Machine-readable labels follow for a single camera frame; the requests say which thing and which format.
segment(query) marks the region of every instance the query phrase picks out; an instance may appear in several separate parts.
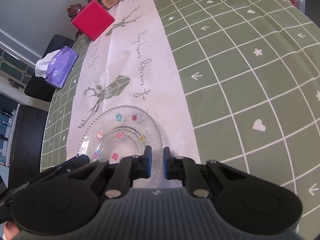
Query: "tissue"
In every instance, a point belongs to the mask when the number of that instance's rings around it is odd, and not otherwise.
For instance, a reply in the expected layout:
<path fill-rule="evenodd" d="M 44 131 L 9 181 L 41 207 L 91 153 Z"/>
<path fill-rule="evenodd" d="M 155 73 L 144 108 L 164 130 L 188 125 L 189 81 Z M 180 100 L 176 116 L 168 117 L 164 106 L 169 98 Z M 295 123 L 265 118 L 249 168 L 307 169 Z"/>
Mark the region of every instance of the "tissue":
<path fill-rule="evenodd" d="M 62 88 L 78 56 L 72 49 L 64 46 L 36 63 L 35 76 L 43 77 L 53 87 Z"/>
<path fill-rule="evenodd" d="M 35 76 L 36 77 L 43 77 L 45 78 L 45 73 L 47 72 L 47 68 L 49 63 L 51 62 L 52 58 L 57 55 L 57 53 L 60 51 L 60 49 L 48 53 L 44 58 L 40 59 L 36 63 L 35 68 Z"/>

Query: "grid pattern tablecloth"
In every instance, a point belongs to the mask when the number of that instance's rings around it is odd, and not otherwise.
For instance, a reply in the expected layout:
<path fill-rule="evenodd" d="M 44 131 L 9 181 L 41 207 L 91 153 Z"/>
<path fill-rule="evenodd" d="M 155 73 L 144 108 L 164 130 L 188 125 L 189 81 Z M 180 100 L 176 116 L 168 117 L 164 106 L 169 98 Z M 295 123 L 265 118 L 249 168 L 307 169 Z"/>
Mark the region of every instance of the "grid pattern tablecloth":
<path fill-rule="evenodd" d="M 201 162 L 216 159 L 287 187 L 299 233 L 320 218 L 320 30 L 288 0 L 154 0 L 172 49 Z M 57 90 L 41 170 L 66 160 L 72 100 L 89 40 Z"/>

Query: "glass plate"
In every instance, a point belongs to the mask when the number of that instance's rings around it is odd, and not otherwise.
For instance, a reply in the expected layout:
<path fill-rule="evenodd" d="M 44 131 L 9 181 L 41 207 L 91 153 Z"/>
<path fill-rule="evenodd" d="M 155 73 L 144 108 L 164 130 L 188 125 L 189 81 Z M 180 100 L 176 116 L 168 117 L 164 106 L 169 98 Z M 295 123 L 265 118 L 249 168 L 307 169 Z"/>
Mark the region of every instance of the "glass plate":
<path fill-rule="evenodd" d="M 77 155 L 88 155 L 90 162 L 118 163 L 126 156 L 143 155 L 146 145 L 152 147 L 151 177 L 139 179 L 144 182 L 138 185 L 156 187 L 162 168 L 162 139 L 155 121 L 138 107 L 117 106 L 98 116 L 84 133 Z"/>

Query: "black chair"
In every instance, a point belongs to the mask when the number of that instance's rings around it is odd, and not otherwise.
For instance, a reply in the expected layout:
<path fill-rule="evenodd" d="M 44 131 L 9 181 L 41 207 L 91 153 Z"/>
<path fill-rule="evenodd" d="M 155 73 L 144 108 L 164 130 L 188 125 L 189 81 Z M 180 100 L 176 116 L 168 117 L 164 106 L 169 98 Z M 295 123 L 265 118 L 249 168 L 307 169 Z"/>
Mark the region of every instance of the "black chair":
<path fill-rule="evenodd" d="M 55 50 L 62 49 L 64 46 L 72 48 L 75 41 L 56 34 L 52 37 L 47 49 L 42 58 L 44 58 L 48 53 L 51 53 Z M 24 93 L 27 96 L 37 98 L 46 102 L 51 102 L 54 94 L 55 88 L 49 85 L 44 78 L 36 77 L 35 74 L 31 77 L 28 85 L 26 86 Z"/>
<path fill-rule="evenodd" d="M 10 151 L 8 189 L 16 188 L 40 173 L 47 116 L 48 112 L 32 106 L 19 107 Z"/>

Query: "pink box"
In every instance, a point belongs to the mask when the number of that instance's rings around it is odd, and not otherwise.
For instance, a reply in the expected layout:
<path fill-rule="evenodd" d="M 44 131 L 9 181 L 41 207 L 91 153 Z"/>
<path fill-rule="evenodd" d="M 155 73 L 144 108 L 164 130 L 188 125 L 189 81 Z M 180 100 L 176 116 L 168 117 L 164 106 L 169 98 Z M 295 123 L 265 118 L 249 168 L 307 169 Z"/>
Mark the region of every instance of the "pink box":
<path fill-rule="evenodd" d="M 72 20 L 72 24 L 95 41 L 115 19 L 95 0 L 92 0 Z"/>

